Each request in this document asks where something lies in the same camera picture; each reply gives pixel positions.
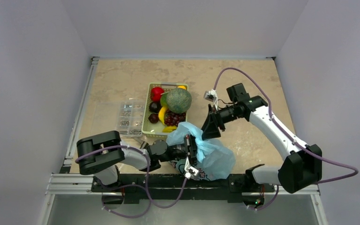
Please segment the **light blue plastic bag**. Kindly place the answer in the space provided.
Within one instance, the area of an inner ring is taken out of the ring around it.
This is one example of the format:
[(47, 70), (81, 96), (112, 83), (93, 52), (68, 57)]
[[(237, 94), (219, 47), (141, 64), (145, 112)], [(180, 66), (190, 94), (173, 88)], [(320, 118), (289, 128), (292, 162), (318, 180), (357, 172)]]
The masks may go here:
[(235, 166), (232, 150), (225, 147), (218, 139), (202, 140), (203, 131), (189, 122), (181, 122), (178, 128), (168, 134), (166, 142), (169, 146), (183, 144), (185, 135), (195, 137), (197, 145), (197, 165), (199, 176), (195, 180), (227, 179)]

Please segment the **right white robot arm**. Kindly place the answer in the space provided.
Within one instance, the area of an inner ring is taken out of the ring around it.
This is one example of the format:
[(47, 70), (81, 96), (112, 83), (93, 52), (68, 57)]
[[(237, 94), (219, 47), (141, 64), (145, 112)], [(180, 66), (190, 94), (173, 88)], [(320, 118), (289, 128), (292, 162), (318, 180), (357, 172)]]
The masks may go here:
[(282, 123), (269, 113), (269, 105), (261, 96), (251, 97), (242, 83), (226, 89), (232, 105), (220, 110), (208, 106), (208, 115), (202, 126), (202, 139), (219, 138), (225, 123), (245, 118), (257, 127), (274, 145), (283, 163), (281, 167), (260, 164), (245, 171), (244, 184), (251, 191), (262, 184), (282, 186), (288, 193), (295, 193), (322, 178), (322, 163), (314, 155), (322, 156), (316, 145), (299, 140)]

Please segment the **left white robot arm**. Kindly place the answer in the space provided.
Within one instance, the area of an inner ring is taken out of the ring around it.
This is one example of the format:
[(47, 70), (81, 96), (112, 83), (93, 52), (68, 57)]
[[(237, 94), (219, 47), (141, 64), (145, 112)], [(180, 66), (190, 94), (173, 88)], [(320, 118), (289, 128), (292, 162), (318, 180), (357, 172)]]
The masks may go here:
[(156, 140), (152, 145), (143, 142), (140, 148), (121, 140), (118, 131), (109, 131), (83, 138), (76, 143), (81, 175), (94, 175), (97, 183), (108, 191), (117, 191), (121, 186), (117, 163), (130, 165), (140, 171), (154, 171), (162, 162), (183, 159), (184, 175), (187, 179), (199, 178), (197, 166), (197, 145), (195, 137), (186, 135), (181, 144), (168, 145)]

